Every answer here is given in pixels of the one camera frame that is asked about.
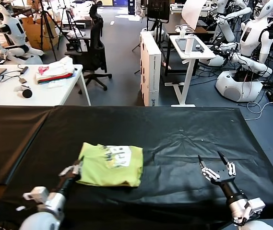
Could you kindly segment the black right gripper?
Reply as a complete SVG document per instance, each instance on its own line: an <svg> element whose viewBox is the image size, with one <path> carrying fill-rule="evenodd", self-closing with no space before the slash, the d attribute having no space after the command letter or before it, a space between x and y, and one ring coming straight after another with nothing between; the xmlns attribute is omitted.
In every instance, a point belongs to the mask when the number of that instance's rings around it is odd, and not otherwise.
<svg viewBox="0 0 273 230"><path fill-rule="evenodd" d="M232 204L241 199L247 199L246 195L237 187L235 184L235 164L227 159L227 157L222 153L218 152L220 159L226 166L228 171L222 170L217 174L212 169L208 168L204 163L202 157L199 155L199 165L202 171L202 175L214 185L219 186L225 197L226 203Z"/></svg>

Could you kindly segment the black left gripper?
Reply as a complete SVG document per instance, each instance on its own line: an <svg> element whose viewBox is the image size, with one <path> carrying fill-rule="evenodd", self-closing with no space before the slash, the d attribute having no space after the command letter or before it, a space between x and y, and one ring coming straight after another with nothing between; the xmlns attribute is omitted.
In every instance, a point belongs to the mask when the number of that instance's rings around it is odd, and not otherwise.
<svg viewBox="0 0 273 230"><path fill-rule="evenodd" d="M66 167L59 173L59 183L57 185L57 192L62 195L67 195L74 182L78 181L81 176L83 161L75 161L73 165Z"/></svg>

